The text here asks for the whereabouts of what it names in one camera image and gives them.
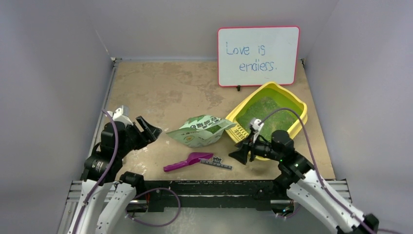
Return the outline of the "purple plastic litter scoop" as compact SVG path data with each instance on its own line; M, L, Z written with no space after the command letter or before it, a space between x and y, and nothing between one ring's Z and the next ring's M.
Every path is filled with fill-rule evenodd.
M205 153L205 152L193 152L190 153L187 159L165 166L163 167L164 172L171 172L175 171L196 163L199 163L201 160L209 160L214 156L214 153Z

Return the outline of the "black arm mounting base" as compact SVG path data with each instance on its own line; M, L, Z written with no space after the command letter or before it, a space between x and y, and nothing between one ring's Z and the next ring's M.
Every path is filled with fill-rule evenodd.
M130 182L149 212L165 208L251 208L292 213L295 205L279 180L145 180L125 172L121 182Z

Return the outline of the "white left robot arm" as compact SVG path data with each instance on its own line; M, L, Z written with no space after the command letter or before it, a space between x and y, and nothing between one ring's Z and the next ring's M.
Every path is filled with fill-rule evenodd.
M155 142L161 133L161 128L149 124L142 116L136 122L125 116L110 118L100 133L100 141L84 162L81 193L68 230L70 234L95 232L99 209L122 168L123 158Z

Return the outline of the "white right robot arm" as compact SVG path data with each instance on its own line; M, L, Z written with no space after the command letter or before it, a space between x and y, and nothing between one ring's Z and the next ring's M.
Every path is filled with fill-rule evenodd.
M315 166L296 151L287 131L276 130L271 141L249 135L236 144L229 156L242 164L261 156L278 162L281 174L274 179L274 194L289 197L311 212L335 234L375 234L379 220L364 214L342 197L316 171Z

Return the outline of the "yellow sifting litter tray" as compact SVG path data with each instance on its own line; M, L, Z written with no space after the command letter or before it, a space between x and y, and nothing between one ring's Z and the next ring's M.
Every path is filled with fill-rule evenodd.
M250 121L253 118L265 120L260 135L270 141L275 130L285 130L294 138L301 130L300 120L308 120L308 108L305 102L291 91L275 82L267 82L244 99L225 118L235 127L227 130L234 142L239 142L250 134Z

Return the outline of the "green cat litter bag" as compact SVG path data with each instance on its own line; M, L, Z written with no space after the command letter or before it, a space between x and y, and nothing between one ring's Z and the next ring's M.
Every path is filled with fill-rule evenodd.
M200 148L217 142L225 130L235 125L225 118L200 115L188 118L179 129L167 132L167 135L187 147Z

